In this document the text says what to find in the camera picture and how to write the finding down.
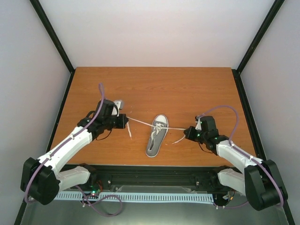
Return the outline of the grey canvas sneaker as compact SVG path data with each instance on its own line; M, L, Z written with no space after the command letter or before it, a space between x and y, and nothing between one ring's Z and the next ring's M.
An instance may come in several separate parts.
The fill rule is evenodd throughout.
M162 125L163 127L168 126L168 119L165 115L158 115L155 117L153 120L152 125ZM162 129L157 135L154 135L154 140L151 142L150 137L148 140L148 144L146 147L146 155L150 158L154 158L157 156L159 153L160 147L162 145L163 140L165 139L166 136L166 130Z

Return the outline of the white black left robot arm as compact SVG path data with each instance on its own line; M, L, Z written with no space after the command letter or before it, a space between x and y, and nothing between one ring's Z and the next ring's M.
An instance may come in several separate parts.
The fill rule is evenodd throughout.
M38 159L28 158L23 164L21 190L42 205L49 204L59 192L83 184L94 188L96 169L87 164L63 171L65 164L82 148L98 138L105 130L124 129L128 122L121 114L122 100L99 101L96 110L81 119L74 130L56 147Z

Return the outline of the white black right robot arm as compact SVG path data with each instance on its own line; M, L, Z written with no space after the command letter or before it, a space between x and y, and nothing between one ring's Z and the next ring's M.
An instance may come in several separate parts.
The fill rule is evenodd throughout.
M288 195L274 161L254 157L235 145L229 137L220 135L212 116L196 117L195 121L196 126L184 130L185 138L204 144L213 154L235 167L219 169L218 184L244 195L257 211L284 205Z

